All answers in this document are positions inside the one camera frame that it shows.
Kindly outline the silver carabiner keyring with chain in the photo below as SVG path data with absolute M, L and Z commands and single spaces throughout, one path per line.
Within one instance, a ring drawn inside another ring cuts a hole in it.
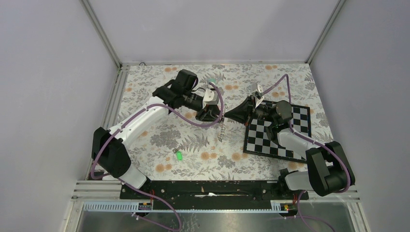
M 217 139 L 219 142 L 223 142 L 223 139 L 225 137 L 225 131 L 226 131 L 226 126 L 225 126 L 225 122 L 224 120 L 220 123 L 220 130 L 219 133 L 217 135 Z

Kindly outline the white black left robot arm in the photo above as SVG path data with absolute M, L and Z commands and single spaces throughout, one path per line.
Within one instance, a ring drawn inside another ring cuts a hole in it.
M 107 175 L 128 184 L 137 198 L 147 197 L 148 177 L 132 165 L 128 149 L 143 132 L 170 113 L 197 127 L 219 123 L 224 110 L 220 90 L 210 81 L 204 95 L 199 96 L 194 92 L 198 83 L 196 74 L 182 69 L 175 79 L 158 87 L 133 115 L 108 129 L 97 128 L 92 142 L 91 177 L 98 179 L 94 170 L 100 165 Z

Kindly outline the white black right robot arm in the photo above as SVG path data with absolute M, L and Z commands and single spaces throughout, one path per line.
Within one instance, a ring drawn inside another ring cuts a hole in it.
M 342 193 L 355 184 L 355 176 L 341 144 L 336 141 L 322 143 L 294 129 L 289 102 L 257 105 L 254 97 L 249 96 L 224 116 L 243 125 L 254 119 L 269 122 L 264 129 L 267 138 L 306 159 L 306 171 L 281 173 L 277 186 L 281 198 L 289 199 L 297 190 L 311 190 L 319 196 Z

